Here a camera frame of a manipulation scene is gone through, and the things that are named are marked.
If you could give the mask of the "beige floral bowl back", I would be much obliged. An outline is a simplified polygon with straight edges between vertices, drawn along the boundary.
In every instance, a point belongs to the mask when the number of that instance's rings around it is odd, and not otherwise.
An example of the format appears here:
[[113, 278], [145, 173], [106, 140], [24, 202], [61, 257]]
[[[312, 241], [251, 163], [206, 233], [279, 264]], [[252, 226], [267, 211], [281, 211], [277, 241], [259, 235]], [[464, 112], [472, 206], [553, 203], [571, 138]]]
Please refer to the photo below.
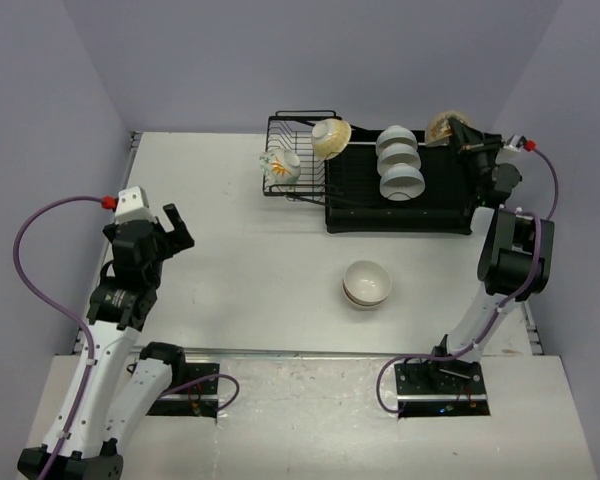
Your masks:
[[456, 119], [468, 126], [472, 125], [469, 117], [458, 110], [447, 110], [436, 114], [425, 128], [424, 143], [426, 146], [435, 147], [449, 144], [452, 135], [450, 119]]

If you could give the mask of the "beige floral bowl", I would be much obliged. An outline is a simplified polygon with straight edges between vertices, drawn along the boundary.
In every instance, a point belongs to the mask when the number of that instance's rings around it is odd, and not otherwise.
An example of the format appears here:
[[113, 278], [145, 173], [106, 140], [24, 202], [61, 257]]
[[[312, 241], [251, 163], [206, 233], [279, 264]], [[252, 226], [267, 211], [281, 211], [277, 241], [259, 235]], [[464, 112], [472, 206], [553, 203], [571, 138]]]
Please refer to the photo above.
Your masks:
[[452, 135], [450, 119], [456, 119], [468, 126], [472, 125], [469, 117], [458, 110], [447, 110], [436, 114], [425, 128], [424, 143], [426, 146], [435, 147], [449, 144]]
[[360, 310], [374, 309], [374, 308], [380, 306], [382, 303], [384, 303], [385, 300], [387, 299], [387, 297], [384, 297], [384, 298], [381, 298], [379, 301], [361, 300], [360, 298], [358, 298], [352, 294], [352, 292], [347, 288], [345, 283], [342, 283], [342, 290], [343, 290], [343, 294], [345, 295], [345, 298], [348, 300], [348, 302], [354, 308], [357, 308]]
[[370, 260], [359, 260], [349, 265], [343, 275], [352, 294], [361, 300], [379, 301], [392, 291], [393, 280], [380, 264]]

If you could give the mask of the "beige floral bowl front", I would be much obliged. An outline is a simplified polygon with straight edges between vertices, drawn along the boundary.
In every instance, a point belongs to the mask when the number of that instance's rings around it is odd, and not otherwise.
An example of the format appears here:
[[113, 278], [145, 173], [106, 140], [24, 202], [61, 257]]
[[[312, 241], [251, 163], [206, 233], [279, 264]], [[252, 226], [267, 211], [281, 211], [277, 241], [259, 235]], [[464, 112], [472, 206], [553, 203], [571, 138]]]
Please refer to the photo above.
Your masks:
[[384, 297], [384, 298], [381, 298], [379, 301], [361, 300], [360, 298], [358, 298], [352, 294], [352, 292], [347, 288], [345, 283], [342, 283], [342, 290], [343, 290], [343, 294], [345, 295], [345, 298], [348, 300], [348, 302], [354, 308], [357, 308], [360, 310], [374, 309], [374, 308], [380, 306], [382, 303], [384, 303], [385, 300], [387, 299], [387, 297]]

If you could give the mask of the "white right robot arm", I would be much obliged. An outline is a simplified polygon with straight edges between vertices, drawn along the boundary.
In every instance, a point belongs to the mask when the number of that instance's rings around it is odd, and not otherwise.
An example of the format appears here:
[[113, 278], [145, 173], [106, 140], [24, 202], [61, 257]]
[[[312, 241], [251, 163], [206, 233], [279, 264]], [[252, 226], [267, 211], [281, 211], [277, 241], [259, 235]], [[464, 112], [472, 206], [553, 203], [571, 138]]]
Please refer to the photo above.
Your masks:
[[502, 137], [448, 120], [450, 146], [476, 181], [480, 204], [493, 211], [477, 265], [479, 289], [460, 323], [432, 351], [428, 385], [447, 393], [462, 374], [480, 362], [484, 347], [512, 307], [542, 292], [548, 284], [554, 246], [552, 216], [506, 207], [522, 181], [514, 165], [499, 163], [507, 146]]

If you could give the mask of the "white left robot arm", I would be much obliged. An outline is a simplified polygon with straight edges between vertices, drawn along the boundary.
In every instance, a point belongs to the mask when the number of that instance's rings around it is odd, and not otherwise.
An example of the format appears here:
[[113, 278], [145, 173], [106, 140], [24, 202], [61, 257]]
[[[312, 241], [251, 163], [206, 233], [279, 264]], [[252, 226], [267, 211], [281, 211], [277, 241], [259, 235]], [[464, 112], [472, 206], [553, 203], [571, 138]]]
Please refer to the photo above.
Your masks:
[[100, 271], [85, 317], [78, 369], [53, 426], [38, 447], [22, 450], [17, 469], [27, 479], [118, 479], [123, 452], [139, 422], [163, 392], [188, 379], [182, 348], [160, 342], [141, 353], [129, 383], [115, 391], [129, 353], [157, 301], [166, 260], [193, 247], [178, 209], [163, 210], [166, 230], [148, 203], [118, 195], [100, 204], [114, 213], [103, 233], [112, 258]]

